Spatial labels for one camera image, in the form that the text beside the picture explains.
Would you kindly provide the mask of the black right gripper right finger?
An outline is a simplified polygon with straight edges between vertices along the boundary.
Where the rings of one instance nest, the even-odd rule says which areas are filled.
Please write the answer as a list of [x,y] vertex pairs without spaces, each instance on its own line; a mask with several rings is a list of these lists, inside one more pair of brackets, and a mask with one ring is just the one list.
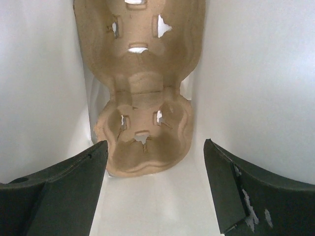
[[315,187],[243,160],[207,139],[204,160],[220,233],[313,236]]

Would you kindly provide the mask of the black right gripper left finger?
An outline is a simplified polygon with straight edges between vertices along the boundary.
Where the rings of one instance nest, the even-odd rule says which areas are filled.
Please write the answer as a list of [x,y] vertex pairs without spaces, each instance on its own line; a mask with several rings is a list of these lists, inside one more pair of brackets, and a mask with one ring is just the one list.
[[0,185],[2,236],[88,236],[104,178],[108,145]]

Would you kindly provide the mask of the light blue paper bag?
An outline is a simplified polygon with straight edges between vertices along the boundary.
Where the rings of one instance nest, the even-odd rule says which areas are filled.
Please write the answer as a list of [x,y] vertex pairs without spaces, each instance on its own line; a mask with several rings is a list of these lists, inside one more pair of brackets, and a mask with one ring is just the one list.
[[[195,114],[189,154],[161,173],[105,176],[91,235],[218,236],[206,139],[314,183],[314,1],[207,1],[203,52],[182,94]],[[1,1],[1,182],[90,147],[108,98],[82,63],[72,1]]]

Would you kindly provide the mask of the pulp cup carrier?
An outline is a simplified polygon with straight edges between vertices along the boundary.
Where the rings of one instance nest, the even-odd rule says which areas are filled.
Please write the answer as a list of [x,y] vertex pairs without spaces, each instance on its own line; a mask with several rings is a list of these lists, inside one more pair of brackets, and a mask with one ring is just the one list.
[[110,99],[95,125],[108,143],[107,171],[135,177],[169,169],[192,141],[181,82],[198,64],[203,0],[76,0],[83,60]]

